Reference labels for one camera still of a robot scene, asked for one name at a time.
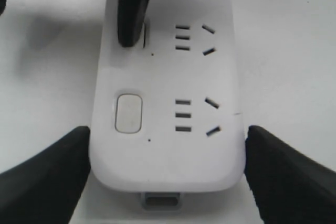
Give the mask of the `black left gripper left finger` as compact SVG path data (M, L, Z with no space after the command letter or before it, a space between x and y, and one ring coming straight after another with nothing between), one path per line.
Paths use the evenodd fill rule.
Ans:
M1 223L69 223L91 170L89 139L76 127L1 173Z

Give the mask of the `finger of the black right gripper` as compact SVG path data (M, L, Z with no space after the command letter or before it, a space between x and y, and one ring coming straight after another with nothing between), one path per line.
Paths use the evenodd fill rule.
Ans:
M117 32L122 47L133 47L139 40L149 0L118 0Z

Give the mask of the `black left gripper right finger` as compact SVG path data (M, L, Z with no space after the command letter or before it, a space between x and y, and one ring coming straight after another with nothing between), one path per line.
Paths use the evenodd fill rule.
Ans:
M245 142L245 176L264 223L335 223L335 172L260 126Z

